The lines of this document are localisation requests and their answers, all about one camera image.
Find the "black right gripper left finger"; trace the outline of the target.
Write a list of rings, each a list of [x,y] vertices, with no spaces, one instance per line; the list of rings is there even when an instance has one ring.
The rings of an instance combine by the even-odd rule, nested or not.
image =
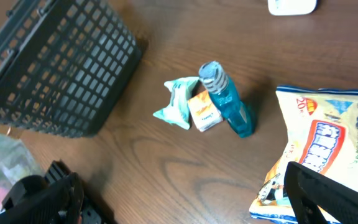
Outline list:
[[[0,224],[79,224],[83,199],[76,173],[51,184],[40,175],[30,175],[16,182],[2,200]]]

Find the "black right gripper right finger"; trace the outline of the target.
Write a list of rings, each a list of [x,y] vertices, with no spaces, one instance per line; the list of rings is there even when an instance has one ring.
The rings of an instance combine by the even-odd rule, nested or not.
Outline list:
[[[284,186],[298,223],[358,223],[358,192],[297,162],[287,165]]]

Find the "mint green tissue pack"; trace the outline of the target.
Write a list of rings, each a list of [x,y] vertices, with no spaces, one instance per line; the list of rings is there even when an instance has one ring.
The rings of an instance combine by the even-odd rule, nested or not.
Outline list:
[[[155,118],[161,119],[168,124],[175,124],[185,130],[190,129],[190,109],[188,100],[199,81],[199,77],[183,77],[176,80],[166,81],[164,86],[170,91],[169,104],[153,113]]]

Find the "teal mouthwash bottle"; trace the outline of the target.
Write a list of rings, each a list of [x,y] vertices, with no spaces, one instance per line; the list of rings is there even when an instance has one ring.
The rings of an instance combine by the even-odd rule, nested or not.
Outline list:
[[[203,64],[198,75],[214,106],[228,122],[232,130],[246,138],[255,131],[255,118],[250,108],[243,103],[231,77],[217,61]]]

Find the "small orange box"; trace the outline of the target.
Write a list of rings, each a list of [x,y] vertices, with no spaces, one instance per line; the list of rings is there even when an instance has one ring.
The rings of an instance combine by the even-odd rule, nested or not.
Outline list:
[[[200,132],[204,132],[224,120],[220,111],[211,101],[207,90],[190,98],[187,103],[193,122]]]

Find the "yellow snack bag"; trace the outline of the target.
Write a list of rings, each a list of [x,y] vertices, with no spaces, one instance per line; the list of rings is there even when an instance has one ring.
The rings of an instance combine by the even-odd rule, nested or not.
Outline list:
[[[289,162],[358,192],[358,90],[280,85],[276,95],[288,143],[252,202],[252,218],[296,223],[284,177]]]

